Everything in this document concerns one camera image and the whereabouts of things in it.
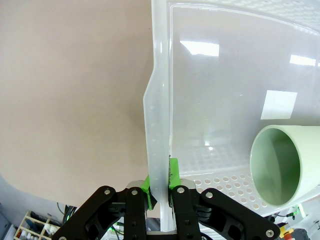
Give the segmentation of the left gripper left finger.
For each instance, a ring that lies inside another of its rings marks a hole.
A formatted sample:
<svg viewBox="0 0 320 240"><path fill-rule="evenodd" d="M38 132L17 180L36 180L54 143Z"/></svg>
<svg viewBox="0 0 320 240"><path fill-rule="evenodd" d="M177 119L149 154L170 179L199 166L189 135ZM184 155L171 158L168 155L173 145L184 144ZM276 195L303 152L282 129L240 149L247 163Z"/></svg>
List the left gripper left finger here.
<svg viewBox="0 0 320 240"><path fill-rule="evenodd" d="M150 180L135 180L122 191L99 187L52 236L53 240L101 240L121 218L124 234L145 240L145 213L157 203L151 195Z"/></svg>

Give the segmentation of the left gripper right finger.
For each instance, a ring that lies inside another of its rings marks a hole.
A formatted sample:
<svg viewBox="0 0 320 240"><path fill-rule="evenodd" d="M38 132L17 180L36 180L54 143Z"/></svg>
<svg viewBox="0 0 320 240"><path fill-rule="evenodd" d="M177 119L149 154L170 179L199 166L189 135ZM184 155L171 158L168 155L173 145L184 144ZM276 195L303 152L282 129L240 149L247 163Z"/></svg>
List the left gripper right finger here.
<svg viewBox="0 0 320 240"><path fill-rule="evenodd" d="M188 187L179 174L177 158L169 159L169 205L173 208L177 237L200 240L200 225L214 230L226 240L275 240L280 228L216 188L198 192Z"/></svg>

